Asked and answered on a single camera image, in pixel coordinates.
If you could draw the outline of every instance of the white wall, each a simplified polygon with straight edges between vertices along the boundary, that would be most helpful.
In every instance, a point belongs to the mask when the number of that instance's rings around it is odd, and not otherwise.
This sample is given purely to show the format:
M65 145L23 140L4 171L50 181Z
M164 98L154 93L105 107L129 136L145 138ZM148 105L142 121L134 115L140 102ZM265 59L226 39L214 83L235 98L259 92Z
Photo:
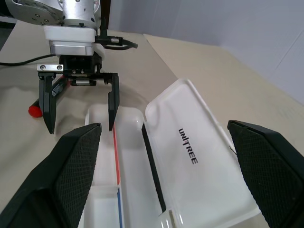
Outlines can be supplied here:
M303 0L112 0L110 29L222 46L304 104Z

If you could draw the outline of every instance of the robotic arm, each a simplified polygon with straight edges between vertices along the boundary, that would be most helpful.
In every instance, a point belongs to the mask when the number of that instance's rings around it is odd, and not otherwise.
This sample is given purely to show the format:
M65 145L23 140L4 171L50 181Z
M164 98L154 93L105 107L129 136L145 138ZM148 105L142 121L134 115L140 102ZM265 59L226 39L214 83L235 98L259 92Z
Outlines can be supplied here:
M39 100L35 104L41 110L49 132L54 133L56 100L66 85L95 86L96 80L100 79L105 84L112 84L108 97L111 131L119 106L119 81L116 73L100 72L104 49L127 50L138 45L122 37L107 35L100 0L2 1L1 4L5 4L1 6L0 15L44 26L50 52L59 57L57 65L37 65ZM63 79L60 84L53 84L57 74L62 74Z

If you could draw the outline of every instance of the red stripe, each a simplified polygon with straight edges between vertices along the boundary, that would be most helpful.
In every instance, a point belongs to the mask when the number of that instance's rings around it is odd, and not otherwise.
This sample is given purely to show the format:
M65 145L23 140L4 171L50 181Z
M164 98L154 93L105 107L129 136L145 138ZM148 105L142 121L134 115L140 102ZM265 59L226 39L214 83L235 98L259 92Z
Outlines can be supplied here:
M119 175L119 162L118 162L118 151L117 151L115 124L113 126L113 139L114 139L114 150L115 150L115 164L116 164L117 185L119 185L119 183L120 183L120 175Z

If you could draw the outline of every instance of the red cap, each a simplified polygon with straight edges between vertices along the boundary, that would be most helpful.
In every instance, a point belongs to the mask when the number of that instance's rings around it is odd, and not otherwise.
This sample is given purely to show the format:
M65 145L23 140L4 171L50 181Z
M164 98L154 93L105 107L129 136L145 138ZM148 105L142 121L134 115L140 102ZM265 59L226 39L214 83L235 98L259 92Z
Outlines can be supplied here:
M39 118L42 117L42 111L40 110L39 107L37 106L31 106L28 108L28 113L34 117L34 118Z

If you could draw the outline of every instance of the blue stripe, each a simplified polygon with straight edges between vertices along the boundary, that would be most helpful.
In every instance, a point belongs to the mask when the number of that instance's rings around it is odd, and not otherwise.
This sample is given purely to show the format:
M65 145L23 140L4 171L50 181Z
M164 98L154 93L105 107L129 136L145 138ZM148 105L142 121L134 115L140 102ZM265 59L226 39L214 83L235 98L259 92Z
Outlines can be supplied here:
M118 189L118 193L117 193L117 198L118 198L119 227L123 228L122 206L121 206L121 203L120 203L119 189Z

